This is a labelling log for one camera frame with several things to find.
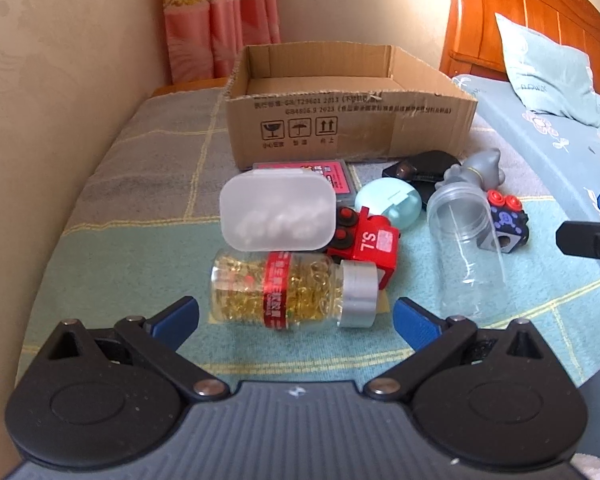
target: red button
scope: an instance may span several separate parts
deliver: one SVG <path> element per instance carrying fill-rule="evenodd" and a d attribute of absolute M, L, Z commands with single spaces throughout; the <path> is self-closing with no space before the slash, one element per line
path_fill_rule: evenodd
<path fill-rule="evenodd" d="M 495 189 L 490 189 L 487 191 L 487 200 L 491 205 L 494 205 L 496 207 L 502 207 L 505 204 L 505 200 L 502 196 L 502 193 L 496 191 Z"/>
<path fill-rule="evenodd" d="M 522 211 L 522 202 L 520 202 L 520 199 L 517 196 L 507 195 L 505 200 L 507 202 L 507 207 L 512 211 L 515 211 L 516 213 Z"/>

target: empty plastic jar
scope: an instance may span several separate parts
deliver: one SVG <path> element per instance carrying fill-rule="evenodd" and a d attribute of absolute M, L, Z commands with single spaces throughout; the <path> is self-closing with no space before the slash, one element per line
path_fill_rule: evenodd
<path fill-rule="evenodd" d="M 479 326 L 502 320 L 504 268 L 485 193 L 464 182 L 441 187 L 429 199 L 427 224 L 440 316 L 459 314 Z"/>

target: clear plastic bottle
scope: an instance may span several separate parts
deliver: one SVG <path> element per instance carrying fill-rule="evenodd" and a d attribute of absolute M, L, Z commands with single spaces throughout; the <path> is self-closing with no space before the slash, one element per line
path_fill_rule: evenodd
<path fill-rule="evenodd" d="M 211 273 L 211 314 L 220 322 L 367 328 L 377 300 L 374 264 L 337 265 L 321 253 L 222 250 Z"/>
<path fill-rule="evenodd" d="M 435 252 L 440 316 L 469 317 L 479 326 L 506 313 L 504 267 L 486 194 L 477 186 L 441 187 L 427 204 Z"/>

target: open cardboard box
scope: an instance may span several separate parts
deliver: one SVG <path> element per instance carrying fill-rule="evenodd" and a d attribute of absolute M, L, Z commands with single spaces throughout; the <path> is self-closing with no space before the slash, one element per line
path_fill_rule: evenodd
<path fill-rule="evenodd" d="M 241 169 L 427 150 L 458 155 L 476 105 L 446 75 L 401 48 L 361 43 L 247 46 L 226 90 Z"/>

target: blue floral bed sheet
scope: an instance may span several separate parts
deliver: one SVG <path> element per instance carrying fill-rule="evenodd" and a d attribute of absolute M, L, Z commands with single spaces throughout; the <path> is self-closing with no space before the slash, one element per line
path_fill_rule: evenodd
<path fill-rule="evenodd" d="M 477 113 L 525 159 L 571 220 L 600 222 L 600 129 L 526 110 L 509 82 L 458 75 Z"/>

